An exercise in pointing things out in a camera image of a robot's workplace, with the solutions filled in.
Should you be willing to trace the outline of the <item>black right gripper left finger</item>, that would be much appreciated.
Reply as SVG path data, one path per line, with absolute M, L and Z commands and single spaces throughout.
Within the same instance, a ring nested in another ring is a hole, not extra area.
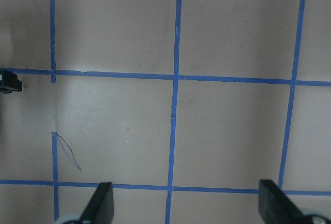
M 79 223 L 112 223 L 114 218 L 113 187 L 111 182 L 98 185 L 79 218 Z

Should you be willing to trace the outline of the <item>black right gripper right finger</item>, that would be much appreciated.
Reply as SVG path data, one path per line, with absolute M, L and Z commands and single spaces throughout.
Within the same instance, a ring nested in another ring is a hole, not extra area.
M 307 223 L 302 211 L 272 180 L 259 181 L 258 210 L 264 223 Z

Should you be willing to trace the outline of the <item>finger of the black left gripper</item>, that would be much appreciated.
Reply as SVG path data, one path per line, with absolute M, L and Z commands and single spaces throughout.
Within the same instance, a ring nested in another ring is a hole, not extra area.
M 15 73 L 1 68 L 1 93 L 9 94 L 21 91 L 22 82 L 18 80 L 18 76 Z

